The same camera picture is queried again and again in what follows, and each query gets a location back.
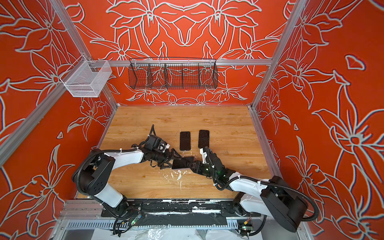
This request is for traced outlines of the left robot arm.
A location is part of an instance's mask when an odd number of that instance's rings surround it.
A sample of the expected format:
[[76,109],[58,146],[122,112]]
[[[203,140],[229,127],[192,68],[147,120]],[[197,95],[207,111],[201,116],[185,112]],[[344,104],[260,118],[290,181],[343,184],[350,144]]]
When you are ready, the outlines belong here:
[[100,203],[114,218],[125,220],[134,212],[128,199],[109,184],[111,173],[119,168],[145,162],[155,163],[154,167],[171,168],[171,161],[181,155],[156,135],[150,135],[140,144],[127,150],[100,150],[90,152],[75,170],[72,181],[78,192]]

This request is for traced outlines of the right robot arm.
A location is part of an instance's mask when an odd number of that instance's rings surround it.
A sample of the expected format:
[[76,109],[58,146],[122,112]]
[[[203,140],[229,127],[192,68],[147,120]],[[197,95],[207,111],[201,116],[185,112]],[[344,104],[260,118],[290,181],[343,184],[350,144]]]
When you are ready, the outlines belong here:
[[188,163],[198,175],[212,179],[219,191],[237,192],[234,206],[239,214],[258,213],[272,217],[289,232],[296,232],[300,223],[315,221],[320,210],[306,194],[291,188],[281,177],[269,180],[252,178],[229,168],[213,153],[203,153],[202,161]]

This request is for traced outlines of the dark phone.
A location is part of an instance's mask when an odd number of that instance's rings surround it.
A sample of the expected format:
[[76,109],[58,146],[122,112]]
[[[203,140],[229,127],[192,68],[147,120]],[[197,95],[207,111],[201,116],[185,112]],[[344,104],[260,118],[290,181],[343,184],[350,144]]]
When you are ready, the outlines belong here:
[[210,131],[199,130],[198,148],[203,149],[205,147],[209,147],[209,145],[210,145]]

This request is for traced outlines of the black phone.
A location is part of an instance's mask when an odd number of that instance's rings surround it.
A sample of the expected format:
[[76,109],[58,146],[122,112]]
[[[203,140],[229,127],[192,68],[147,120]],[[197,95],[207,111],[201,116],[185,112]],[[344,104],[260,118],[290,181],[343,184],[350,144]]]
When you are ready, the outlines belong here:
[[191,133],[180,132],[180,150],[181,151],[190,151],[191,150]]

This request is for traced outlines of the purple phone case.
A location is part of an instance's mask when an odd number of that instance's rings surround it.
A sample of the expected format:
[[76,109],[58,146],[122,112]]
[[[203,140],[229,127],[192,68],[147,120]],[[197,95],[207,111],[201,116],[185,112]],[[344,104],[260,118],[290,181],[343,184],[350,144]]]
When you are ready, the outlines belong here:
[[178,170],[178,169],[194,169],[194,157],[185,157],[180,159],[174,159],[172,163],[172,169]]

